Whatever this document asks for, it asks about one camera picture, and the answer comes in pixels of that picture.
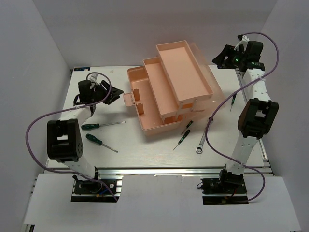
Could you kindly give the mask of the large green screwdriver tip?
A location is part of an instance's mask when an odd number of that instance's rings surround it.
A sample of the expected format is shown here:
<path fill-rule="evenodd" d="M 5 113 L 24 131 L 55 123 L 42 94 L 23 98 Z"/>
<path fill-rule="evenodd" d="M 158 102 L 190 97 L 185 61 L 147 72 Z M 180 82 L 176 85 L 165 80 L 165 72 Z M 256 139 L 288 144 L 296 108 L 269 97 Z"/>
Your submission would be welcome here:
<path fill-rule="evenodd" d="M 98 129 L 100 127 L 106 127 L 106 126 L 112 126 L 112 125 L 124 124 L 124 123 L 126 123 L 126 122 L 125 121 L 120 121 L 120 122 L 113 122 L 113 123 L 106 123 L 106 124 L 99 124 L 99 123 L 96 123 L 96 124 L 84 124 L 84 125 L 81 126 L 81 129 L 89 131 L 89 130 Z"/>

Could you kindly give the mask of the pink plastic toolbox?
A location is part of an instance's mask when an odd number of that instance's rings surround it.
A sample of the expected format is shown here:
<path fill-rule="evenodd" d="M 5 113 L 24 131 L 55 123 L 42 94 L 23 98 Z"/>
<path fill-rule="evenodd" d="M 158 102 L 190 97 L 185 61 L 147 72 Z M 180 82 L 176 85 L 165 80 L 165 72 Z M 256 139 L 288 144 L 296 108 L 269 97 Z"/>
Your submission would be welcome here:
<path fill-rule="evenodd" d="M 195 43 L 158 44 L 156 49 L 157 57 L 128 69 L 131 91 L 123 95 L 125 106 L 135 107 L 146 136 L 209 117 L 225 99 Z"/>

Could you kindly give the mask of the silver ratchet wrench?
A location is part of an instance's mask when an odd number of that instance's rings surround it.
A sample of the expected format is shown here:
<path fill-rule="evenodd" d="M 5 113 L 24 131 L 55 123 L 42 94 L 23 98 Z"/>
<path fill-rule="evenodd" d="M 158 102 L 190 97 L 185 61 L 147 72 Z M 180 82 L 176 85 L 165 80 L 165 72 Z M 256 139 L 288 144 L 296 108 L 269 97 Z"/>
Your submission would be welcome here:
<path fill-rule="evenodd" d="M 198 146 L 196 147 L 196 153 L 197 154 L 202 154 L 203 153 L 203 145 L 205 143 L 206 137 L 205 137 L 206 131 L 203 132 L 203 135 L 200 139 L 200 142 L 198 144 Z"/>

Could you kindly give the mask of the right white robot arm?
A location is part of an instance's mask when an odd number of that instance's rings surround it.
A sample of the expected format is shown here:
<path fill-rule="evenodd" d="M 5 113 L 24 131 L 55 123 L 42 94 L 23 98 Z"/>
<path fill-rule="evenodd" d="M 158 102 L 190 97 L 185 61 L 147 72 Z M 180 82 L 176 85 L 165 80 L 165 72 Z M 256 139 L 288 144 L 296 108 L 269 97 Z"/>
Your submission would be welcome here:
<path fill-rule="evenodd" d="M 265 66 L 259 61 L 263 43 L 239 42 L 236 46 L 225 45 L 212 61 L 219 69 L 238 70 L 247 103 L 238 119 L 239 137 L 232 153 L 220 173 L 218 188 L 225 193 L 235 188 L 233 177 L 244 174 L 244 166 L 257 142 L 268 134 L 279 105 L 268 95 L 265 82 Z"/>

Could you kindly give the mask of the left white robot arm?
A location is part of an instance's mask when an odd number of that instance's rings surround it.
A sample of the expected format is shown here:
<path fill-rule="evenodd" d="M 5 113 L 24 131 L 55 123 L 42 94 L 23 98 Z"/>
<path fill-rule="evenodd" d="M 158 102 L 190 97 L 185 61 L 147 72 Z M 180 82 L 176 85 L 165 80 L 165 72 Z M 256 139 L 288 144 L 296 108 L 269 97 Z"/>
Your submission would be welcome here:
<path fill-rule="evenodd" d="M 96 102 L 110 105 L 124 92 L 108 84 L 94 80 L 78 83 L 79 94 L 73 100 L 74 109 L 63 112 L 58 120 L 47 123 L 47 154 L 49 159 L 65 164 L 72 171 L 87 178 L 85 187 L 92 193 L 101 190 L 102 181 L 96 177 L 96 167 L 83 156 L 80 130 L 93 130 L 102 124 L 85 124 L 96 110 Z"/>

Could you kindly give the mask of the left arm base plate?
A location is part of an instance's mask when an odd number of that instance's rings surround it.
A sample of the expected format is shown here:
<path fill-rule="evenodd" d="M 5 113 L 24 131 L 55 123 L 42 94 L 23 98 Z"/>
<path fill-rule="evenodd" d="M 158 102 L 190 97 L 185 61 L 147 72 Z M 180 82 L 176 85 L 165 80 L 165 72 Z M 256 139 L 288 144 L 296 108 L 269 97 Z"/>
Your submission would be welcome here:
<path fill-rule="evenodd" d="M 118 200 L 122 189 L 123 176 L 101 175 L 100 181 L 104 182 Z M 71 202 L 80 203 L 115 203 L 115 198 L 109 190 L 101 183 L 92 182 L 73 175 L 74 184 L 71 194 Z"/>

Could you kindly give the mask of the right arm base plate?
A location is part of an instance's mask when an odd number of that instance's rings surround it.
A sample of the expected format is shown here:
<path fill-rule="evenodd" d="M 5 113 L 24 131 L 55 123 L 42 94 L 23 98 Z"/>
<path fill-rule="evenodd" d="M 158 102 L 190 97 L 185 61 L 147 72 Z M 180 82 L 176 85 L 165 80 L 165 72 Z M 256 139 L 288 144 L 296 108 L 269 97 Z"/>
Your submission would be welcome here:
<path fill-rule="evenodd" d="M 237 187 L 222 187 L 219 178 L 203 178 L 197 189 L 202 191 L 203 205 L 249 204 L 244 180 Z"/>

